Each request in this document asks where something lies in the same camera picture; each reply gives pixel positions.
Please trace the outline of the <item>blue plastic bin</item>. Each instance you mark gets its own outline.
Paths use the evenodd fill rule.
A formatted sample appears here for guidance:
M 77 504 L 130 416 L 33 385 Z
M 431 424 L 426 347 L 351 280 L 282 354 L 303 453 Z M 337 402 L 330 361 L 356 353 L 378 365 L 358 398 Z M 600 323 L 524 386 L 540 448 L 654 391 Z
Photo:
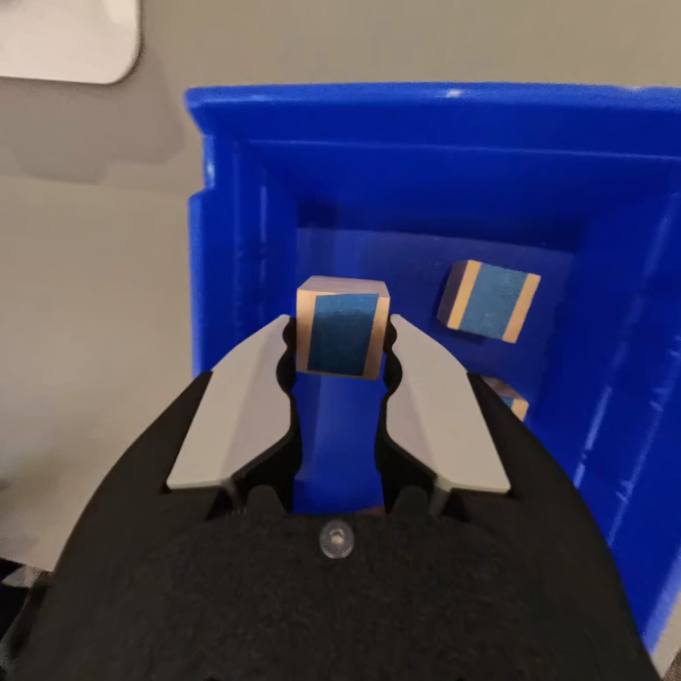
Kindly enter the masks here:
M 649 652 L 680 590 L 680 89 L 377 83 L 188 90 L 193 373 L 325 275 L 529 402 Z M 452 264 L 541 282 L 516 344 L 447 329 Z

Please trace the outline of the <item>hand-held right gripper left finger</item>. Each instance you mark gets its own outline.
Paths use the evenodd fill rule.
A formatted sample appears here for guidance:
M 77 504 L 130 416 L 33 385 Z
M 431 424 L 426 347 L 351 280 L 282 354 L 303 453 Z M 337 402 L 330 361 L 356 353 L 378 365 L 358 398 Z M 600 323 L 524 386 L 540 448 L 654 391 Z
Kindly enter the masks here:
M 166 479 L 169 490 L 221 488 L 238 507 L 251 489 L 269 486 L 293 509 L 302 464 L 295 338 L 295 319 L 280 315 L 215 365 Z

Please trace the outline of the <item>wooden cube with blue stripe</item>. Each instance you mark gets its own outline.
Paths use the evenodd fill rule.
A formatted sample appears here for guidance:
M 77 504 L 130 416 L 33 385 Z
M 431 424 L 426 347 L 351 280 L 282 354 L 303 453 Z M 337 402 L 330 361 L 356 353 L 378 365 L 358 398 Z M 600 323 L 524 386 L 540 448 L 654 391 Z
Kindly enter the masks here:
M 437 319 L 450 330 L 516 344 L 540 282 L 537 274 L 478 260 L 455 262 Z
M 379 379 L 389 306 L 383 281 L 309 277 L 296 292 L 297 371 Z
M 507 382 L 496 377 L 482 377 L 484 382 L 511 409 L 519 421 L 524 422 L 529 403 L 518 391 Z

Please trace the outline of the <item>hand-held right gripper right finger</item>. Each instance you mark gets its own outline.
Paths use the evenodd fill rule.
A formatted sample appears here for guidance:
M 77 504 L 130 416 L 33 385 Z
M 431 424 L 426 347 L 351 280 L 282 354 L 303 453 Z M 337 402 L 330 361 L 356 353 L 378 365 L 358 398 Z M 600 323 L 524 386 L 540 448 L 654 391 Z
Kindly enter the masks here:
M 398 314 L 384 351 L 375 463 L 386 511 L 408 487 L 425 493 L 433 514 L 463 492 L 507 495 L 509 478 L 460 361 Z

